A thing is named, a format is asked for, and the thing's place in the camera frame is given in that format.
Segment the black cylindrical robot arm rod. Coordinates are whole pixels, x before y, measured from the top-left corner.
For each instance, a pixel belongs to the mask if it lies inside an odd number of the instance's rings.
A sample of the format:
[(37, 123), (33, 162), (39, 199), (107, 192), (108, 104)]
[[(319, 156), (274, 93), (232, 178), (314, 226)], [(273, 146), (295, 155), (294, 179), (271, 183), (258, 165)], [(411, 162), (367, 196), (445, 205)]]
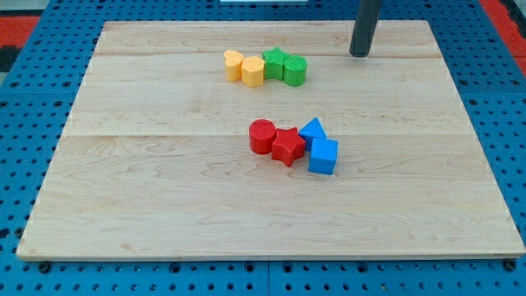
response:
[(349, 45), (349, 53), (356, 58), (365, 58), (370, 53), (382, 3), (382, 0), (360, 2)]

